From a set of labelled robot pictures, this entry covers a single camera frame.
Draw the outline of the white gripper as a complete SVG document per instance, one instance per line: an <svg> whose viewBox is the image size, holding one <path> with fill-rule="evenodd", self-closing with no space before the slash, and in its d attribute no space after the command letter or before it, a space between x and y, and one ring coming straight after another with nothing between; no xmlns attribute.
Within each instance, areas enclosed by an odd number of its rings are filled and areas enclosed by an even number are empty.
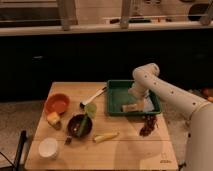
<svg viewBox="0 0 213 171"><path fill-rule="evenodd" d="M134 90L133 96L136 98L137 108L139 110L144 109L144 99L147 97L147 91L139 92Z"/></svg>

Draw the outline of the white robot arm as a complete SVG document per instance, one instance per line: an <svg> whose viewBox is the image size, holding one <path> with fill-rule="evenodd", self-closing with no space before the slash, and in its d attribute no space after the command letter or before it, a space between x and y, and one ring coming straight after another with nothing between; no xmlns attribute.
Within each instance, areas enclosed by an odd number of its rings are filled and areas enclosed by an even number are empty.
<svg viewBox="0 0 213 171"><path fill-rule="evenodd" d="M151 90L190 119L183 171L213 171L213 103L158 78L157 64L133 70L129 92L142 99Z"/></svg>

